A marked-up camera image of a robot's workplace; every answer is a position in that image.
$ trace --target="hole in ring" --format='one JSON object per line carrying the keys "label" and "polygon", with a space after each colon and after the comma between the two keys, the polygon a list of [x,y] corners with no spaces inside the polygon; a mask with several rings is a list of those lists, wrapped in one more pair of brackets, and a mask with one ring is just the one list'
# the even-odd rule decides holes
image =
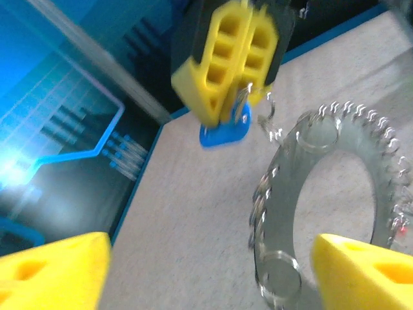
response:
{"label": "hole in ring", "polygon": [[302,130],[296,132],[298,145],[306,152],[324,154],[332,150],[339,139],[338,120],[325,117],[312,121],[311,116],[303,121]]}
{"label": "hole in ring", "polygon": [[303,276],[316,287],[310,252],[320,233],[370,242],[376,201],[370,174],[356,155],[336,150],[310,172],[294,218],[294,250]]}
{"label": "hole in ring", "polygon": [[302,288],[300,268],[296,259],[286,252],[272,251],[263,256],[263,264],[267,270],[261,279],[263,297],[268,302],[279,305],[295,300]]}

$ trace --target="transparent ring gear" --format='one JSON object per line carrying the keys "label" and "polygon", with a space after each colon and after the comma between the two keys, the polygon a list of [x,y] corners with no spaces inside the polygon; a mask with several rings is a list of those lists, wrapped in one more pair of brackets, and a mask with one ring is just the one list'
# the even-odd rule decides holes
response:
{"label": "transparent ring gear", "polygon": [[[331,121],[326,121],[327,118],[339,123],[338,139],[337,127],[332,125]],[[314,123],[317,126],[312,126],[310,132],[309,125]],[[297,143],[297,132],[313,146],[337,141],[328,152],[309,152]],[[412,204],[412,195],[406,188],[408,183],[400,185],[394,180],[398,177],[398,172],[409,170],[410,165],[405,160],[394,160],[404,158],[398,154],[399,141],[395,138],[394,129],[389,127],[388,122],[383,122],[383,118],[380,118],[376,111],[367,110],[361,105],[355,106],[351,102],[343,106],[337,103],[328,107],[322,106],[318,111],[304,113],[292,131],[280,140],[280,145],[266,173],[269,176],[268,181],[261,181],[258,190],[259,193],[265,192],[263,186],[267,186],[267,189],[272,189],[270,196],[264,200],[263,206],[260,206],[261,211],[253,210],[255,222],[252,244],[257,283],[262,284],[264,275],[271,272],[266,270],[262,260],[266,251],[283,251],[295,258],[292,230],[299,193],[317,162],[336,149],[357,155],[370,173],[376,195],[371,244],[389,248],[393,241],[397,240],[399,232],[409,224],[403,209],[395,207],[402,203]],[[254,199],[260,197],[262,194],[255,193]],[[265,212],[265,220],[261,223],[262,230],[265,236],[270,236],[264,240],[261,240],[261,234],[257,232],[261,220],[260,212]],[[278,276],[272,281],[287,285],[290,279],[287,276]],[[300,297],[290,300],[289,305],[291,304],[294,304],[296,309],[322,309],[318,292],[309,286],[305,279]]]}

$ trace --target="gear teeth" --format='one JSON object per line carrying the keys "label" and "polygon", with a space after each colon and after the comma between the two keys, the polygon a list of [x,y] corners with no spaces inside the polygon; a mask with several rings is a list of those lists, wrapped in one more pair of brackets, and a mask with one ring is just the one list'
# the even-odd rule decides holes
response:
{"label": "gear teeth", "polygon": [[365,105],[358,105],[355,113],[353,113],[353,120],[363,117],[366,109],[367,107]]}
{"label": "gear teeth", "polygon": [[400,148],[400,141],[397,138],[392,138],[387,144],[386,150],[383,152],[384,155],[395,155],[395,153]]}
{"label": "gear teeth", "polygon": [[263,209],[264,209],[264,201],[265,201],[264,197],[260,196],[254,203],[254,207],[252,208],[250,218],[249,218],[250,226],[255,226],[257,217],[261,216],[261,213],[263,212]]}
{"label": "gear teeth", "polygon": [[388,118],[379,118],[375,124],[374,128],[372,129],[373,136],[382,136],[384,132],[389,128],[389,120]]}
{"label": "gear teeth", "polygon": [[340,108],[340,104],[337,101],[335,101],[330,105],[330,113],[332,115],[336,115]]}
{"label": "gear teeth", "polygon": [[400,158],[398,160],[398,165],[403,170],[406,170],[406,171],[409,171],[409,172],[412,170],[412,165],[407,160],[407,158],[404,157],[404,156],[400,156]]}
{"label": "gear teeth", "polygon": [[321,105],[321,106],[318,108],[318,116],[319,116],[321,119],[324,119],[326,109],[327,109],[327,106],[326,106],[326,105]]}
{"label": "gear teeth", "polygon": [[392,239],[392,241],[394,242],[398,234],[403,232],[406,229],[406,227],[408,227],[410,224],[410,220],[406,217],[406,215],[403,212],[397,214],[390,222],[389,228],[391,231],[391,236],[389,239]]}
{"label": "gear teeth", "polygon": [[252,195],[252,204],[254,205],[258,198],[261,196],[261,191],[259,190],[259,187],[257,187]]}
{"label": "gear teeth", "polygon": [[273,169],[271,170],[271,177],[275,178],[276,175],[277,175],[277,173],[278,173],[278,171],[279,171],[279,166],[273,168]]}
{"label": "gear teeth", "polygon": [[401,212],[403,212],[403,205],[395,204],[393,208],[390,210],[390,218],[388,219],[387,227],[391,226],[393,216]]}
{"label": "gear teeth", "polygon": [[258,183],[258,189],[261,192],[265,192],[267,188],[270,186],[270,174],[266,172],[260,179]]}
{"label": "gear teeth", "polygon": [[394,137],[396,137],[396,130],[393,127],[388,127],[381,136],[381,141],[387,144],[390,143]]}
{"label": "gear teeth", "polygon": [[248,238],[248,248],[250,250],[254,250],[255,245],[256,245],[256,234],[255,234],[255,231],[252,231],[250,233],[250,237]]}
{"label": "gear teeth", "polygon": [[342,117],[342,118],[345,118],[347,115],[349,115],[349,114],[351,113],[353,107],[354,107],[354,103],[353,103],[353,102],[351,102],[351,101],[346,102],[346,103],[344,104],[344,107],[343,107],[343,115],[342,115],[341,117]]}
{"label": "gear teeth", "polygon": [[408,172],[405,170],[401,170],[398,173],[395,173],[393,178],[391,179],[393,184],[396,184],[397,186],[409,186],[412,183],[412,180],[410,179]]}
{"label": "gear teeth", "polygon": [[376,110],[370,110],[367,112],[367,115],[365,116],[365,120],[363,122],[363,126],[367,125],[372,125],[376,122],[378,118],[378,113]]}

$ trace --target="yellow plastic part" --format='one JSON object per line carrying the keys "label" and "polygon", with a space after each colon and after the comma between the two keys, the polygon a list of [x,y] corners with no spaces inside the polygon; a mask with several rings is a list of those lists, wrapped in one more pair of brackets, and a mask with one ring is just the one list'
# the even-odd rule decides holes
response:
{"label": "yellow plastic part", "polygon": [[[257,11],[248,1],[231,0],[212,14],[201,63],[189,57],[172,74],[172,87],[203,125],[215,127],[229,120],[239,89],[268,86],[277,42],[265,7]],[[249,101],[254,105],[261,97],[254,94]]]}
{"label": "yellow plastic part", "polygon": [[97,309],[110,256],[104,232],[0,258],[0,310]]}
{"label": "yellow plastic part", "polygon": [[326,310],[413,309],[413,256],[321,234],[312,261]]}

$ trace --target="blue plastic piece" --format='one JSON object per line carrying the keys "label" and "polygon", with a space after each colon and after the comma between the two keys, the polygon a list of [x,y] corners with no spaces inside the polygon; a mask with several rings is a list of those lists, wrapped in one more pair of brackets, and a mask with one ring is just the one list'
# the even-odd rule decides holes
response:
{"label": "blue plastic piece", "polygon": [[244,105],[241,117],[237,123],[234,122],[234,112],[232,119],[228,123],[220,123],[216,128],[206,128],[201,126],[199,131],[199,142],[202,147],[210,148],[219,145],[226,145],[242,140],[251,127],[251,109],[248,104]]}

